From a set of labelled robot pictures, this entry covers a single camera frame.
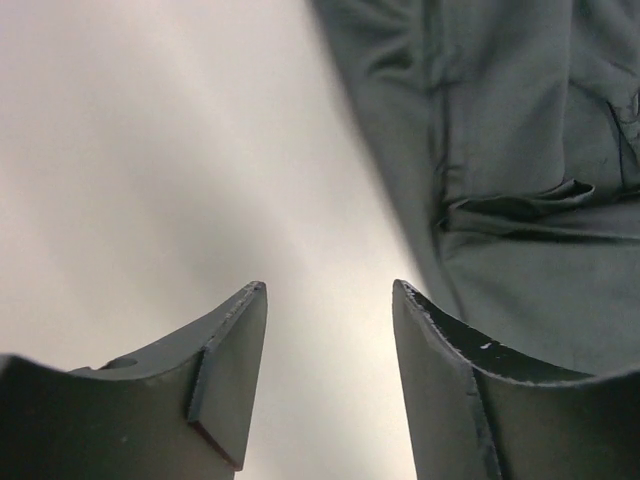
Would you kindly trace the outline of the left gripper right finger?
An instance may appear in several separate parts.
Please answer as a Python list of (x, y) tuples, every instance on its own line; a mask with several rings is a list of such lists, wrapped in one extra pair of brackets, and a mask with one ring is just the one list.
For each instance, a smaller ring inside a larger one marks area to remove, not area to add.
[(635, 479), (639, 372), (529, 357), (393, 285), (393, 325), (421, 479)]

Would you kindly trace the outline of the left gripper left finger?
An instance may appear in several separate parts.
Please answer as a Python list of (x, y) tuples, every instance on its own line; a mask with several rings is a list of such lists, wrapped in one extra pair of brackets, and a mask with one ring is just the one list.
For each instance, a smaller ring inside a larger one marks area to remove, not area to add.
[(1, 358), (5, 479), (231, 479), (244, 466), (267, 319), (247, 284), (98, 369)]

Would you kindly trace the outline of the black t shirt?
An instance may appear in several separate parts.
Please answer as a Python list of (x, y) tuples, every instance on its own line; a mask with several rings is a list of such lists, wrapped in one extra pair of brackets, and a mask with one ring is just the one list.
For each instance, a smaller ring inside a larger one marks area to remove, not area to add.
[(587, 373), (639, 360), (639, 5), (313, 5), (433, 301)]

